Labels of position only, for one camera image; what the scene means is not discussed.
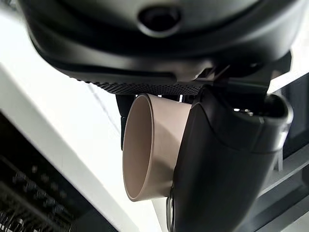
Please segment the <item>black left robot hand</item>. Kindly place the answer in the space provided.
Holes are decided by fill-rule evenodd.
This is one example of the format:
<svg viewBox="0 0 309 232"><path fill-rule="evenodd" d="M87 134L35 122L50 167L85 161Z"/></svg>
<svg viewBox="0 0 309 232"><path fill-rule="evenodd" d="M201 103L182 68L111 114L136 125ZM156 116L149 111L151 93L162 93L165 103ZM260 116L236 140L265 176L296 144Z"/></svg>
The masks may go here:
<svg viewBox="0 0 309 232"><path fill-rule="evenodd" d="M168 188L173 232L235 232L282 149L293 110L268 94L288 72L306 0L19 0L51 66L117 96L194 97Z"/></svg>

